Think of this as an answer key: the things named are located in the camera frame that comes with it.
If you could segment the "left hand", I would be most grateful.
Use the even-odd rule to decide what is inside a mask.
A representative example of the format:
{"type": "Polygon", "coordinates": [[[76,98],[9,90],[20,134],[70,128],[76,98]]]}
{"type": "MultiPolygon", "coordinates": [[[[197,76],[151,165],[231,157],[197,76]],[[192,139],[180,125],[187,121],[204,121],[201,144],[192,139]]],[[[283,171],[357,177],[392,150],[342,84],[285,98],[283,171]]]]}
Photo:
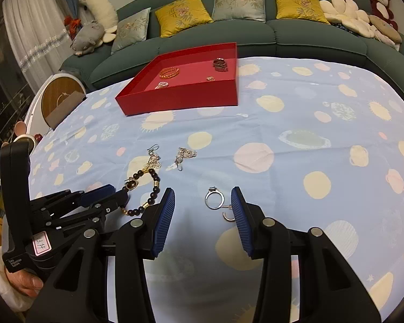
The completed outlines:
{"type": "Polygon", "coordinates": [[[28,297],[37,297],[44,286],[44,282],[39,277],[26,270],[10,273],[6,269],[6,278],[17,292],[28,297]]]}

